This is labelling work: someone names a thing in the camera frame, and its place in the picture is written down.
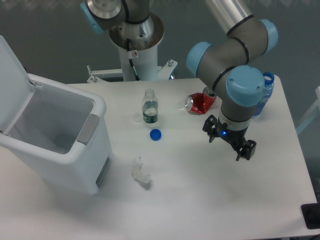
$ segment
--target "red can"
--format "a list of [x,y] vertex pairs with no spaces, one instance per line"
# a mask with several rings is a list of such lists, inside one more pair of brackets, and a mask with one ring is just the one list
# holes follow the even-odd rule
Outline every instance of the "red can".
[[207,86],[202,92],[196,92],[186,97],[185,108],[188,112],[205,114],[216,100],[214,92]]

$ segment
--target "white table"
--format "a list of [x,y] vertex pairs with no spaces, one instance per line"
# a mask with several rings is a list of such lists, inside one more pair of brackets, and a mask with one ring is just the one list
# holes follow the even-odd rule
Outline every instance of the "white table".
[[[251,160],[240,159],[223,140],[202,131],[218,116],[217,99],[206,115],[192,115],[185,97],[201,92],[199,79],[76,84],[104,97],[114,159],[98,195],[44,182],[0,148],[1,240],[262,239],[315,235],[300,206],[315,203],[310,177],[279,78],[247,139],[257,142]],[[144,91],[159,99],[162,139],[134,122]],[[151,185],[133,180],[132,159],[141,156]]]

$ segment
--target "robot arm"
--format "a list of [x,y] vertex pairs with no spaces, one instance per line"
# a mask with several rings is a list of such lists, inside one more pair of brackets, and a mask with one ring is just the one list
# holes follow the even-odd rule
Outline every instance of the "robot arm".
[[80,6],[95,32],[108,30],[118,47],[124,81],[157,79],[156,46],[164,36],[164,26],[150,13],[149,0],[85,0]]
[[85,0],[81,5],[86,15],[90,14],[92,24],[106,31],[126,21],[140,24],[149,17],[149,0]]
[[269,51],[278,41],[276,27],[268,20],[257,21],[241,0],[206,0],[206,4],[228,36],[219,47],[200,42],[189,52],[191,72],[211,87],[222,100],[218,120],[212,115],[204,126],[212,142],[220,137],[249,160],[256,142],[245,134],[265,85],[262,73],[248,64]]

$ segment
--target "clear water bottle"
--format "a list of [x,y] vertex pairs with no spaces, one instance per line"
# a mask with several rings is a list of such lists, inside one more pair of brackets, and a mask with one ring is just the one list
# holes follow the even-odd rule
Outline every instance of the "clear water bottle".
[[258,116],[261,113],[262,109],[264,108],[267,101],[271,97],[271,94],[275,87],[274,85],[275,76],[271,72],[267,71],[263,74],[263,76],[264,76],[263,97],[261,101],[258,103],[258,105],[256,106],[254,117]]
[[143,120],[147,124],[154,124],[158,121],[158,98],[153,89],[147,89],[142,100]]

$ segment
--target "blue plastic bottle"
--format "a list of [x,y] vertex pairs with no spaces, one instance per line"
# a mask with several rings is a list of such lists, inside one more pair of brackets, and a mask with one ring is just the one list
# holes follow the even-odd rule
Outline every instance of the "blue plastic bottle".
[[263,74],[264,76],[264,87],[263,87],[263,97],[261,101],[258,103],[256,106],[255,114],[253,115],[254,117],[258,116],[264,106],[266,105],[267,101],[271,97],[271,94],[274,90],[274,81],[275,81],[275,76],[271,72],[265,72]]

